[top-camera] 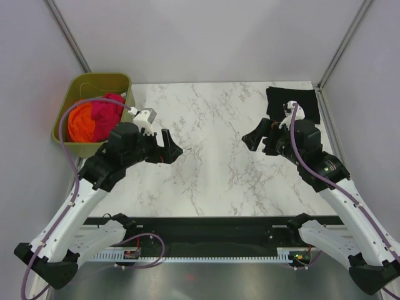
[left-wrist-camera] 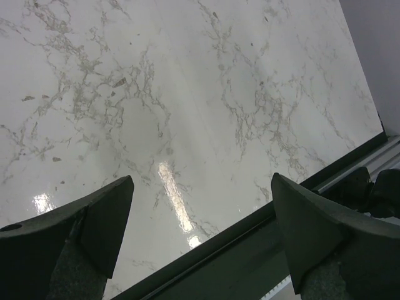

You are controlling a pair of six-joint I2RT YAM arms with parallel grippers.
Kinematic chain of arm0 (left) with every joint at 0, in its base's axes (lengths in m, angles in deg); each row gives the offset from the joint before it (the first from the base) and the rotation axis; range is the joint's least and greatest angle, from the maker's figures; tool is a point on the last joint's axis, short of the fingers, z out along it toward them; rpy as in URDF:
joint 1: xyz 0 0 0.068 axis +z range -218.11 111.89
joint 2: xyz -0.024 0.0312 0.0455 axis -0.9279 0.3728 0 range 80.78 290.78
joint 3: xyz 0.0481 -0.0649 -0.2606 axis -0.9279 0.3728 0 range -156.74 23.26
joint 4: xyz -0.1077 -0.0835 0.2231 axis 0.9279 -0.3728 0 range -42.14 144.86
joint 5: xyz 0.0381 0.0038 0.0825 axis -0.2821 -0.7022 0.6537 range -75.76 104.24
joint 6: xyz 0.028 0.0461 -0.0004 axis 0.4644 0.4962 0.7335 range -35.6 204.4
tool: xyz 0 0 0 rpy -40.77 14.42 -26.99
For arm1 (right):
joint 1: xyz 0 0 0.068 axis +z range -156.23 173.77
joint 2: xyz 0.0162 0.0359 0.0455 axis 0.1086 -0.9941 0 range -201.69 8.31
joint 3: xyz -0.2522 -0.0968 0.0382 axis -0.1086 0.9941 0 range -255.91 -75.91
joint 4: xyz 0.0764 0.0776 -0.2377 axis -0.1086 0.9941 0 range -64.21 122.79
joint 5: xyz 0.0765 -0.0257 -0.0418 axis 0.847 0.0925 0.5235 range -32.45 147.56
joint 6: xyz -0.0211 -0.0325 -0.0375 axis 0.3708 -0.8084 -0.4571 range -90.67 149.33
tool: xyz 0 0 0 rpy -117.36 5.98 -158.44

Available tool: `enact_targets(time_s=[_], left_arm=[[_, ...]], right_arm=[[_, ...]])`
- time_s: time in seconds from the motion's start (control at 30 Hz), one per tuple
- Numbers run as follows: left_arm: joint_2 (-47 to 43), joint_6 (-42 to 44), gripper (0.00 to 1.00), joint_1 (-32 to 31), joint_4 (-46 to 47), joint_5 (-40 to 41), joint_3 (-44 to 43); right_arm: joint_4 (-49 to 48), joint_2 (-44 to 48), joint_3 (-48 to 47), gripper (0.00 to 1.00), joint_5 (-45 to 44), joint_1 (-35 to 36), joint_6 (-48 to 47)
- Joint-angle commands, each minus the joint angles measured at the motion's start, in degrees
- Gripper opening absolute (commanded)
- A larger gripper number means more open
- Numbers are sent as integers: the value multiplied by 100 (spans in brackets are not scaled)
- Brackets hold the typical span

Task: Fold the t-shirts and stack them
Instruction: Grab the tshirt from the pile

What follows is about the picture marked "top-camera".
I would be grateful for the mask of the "magenta red t shirt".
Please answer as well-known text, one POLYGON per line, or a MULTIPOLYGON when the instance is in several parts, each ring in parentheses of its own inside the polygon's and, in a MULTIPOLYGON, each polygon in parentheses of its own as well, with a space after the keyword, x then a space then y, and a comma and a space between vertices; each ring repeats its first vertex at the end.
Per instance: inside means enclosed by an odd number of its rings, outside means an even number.
POLYGON ((113 102, 96 101, 92 103, 93 143, 100 143, 109 137, 111 130, 120 122, 123 109, 122 106, 113 102))

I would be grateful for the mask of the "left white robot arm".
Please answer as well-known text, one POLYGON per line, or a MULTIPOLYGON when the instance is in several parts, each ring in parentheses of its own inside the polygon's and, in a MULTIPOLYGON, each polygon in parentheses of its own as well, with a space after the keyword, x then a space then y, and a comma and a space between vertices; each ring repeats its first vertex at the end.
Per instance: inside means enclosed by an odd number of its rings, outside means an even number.
POLYGON ((75 235, 93 209, 126 176, 131 166, 172 164, 183 153, 169 130, 162 129, 163 146, 155 134, 145 134, 131 122, 120 122, 78 172, 74 191, 43 232, 30 243, 20 243, 14 254, 52 288, 61 289, 78 269, 109 246, 130 246, 137 239, 133 221, 119 213, 81 239, 75 235))

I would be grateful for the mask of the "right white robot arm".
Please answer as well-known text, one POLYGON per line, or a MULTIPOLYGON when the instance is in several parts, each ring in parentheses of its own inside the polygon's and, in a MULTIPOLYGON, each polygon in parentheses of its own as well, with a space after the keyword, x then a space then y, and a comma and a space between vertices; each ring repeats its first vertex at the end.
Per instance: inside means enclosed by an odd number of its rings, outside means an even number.
POLYGON ((361 199, 344 164, 323 150, 321 132, 312 121, 297 120, 290 126, 263 118, 241 140, 250 151, 264 144, 265 155, 282 156, 295 164, 301 179, 335 210, 354 239, 348 241, 302 213, 288 222, 290 244, 316 246, 342 264, 368 295, 399 278, 399 243, 361 199))

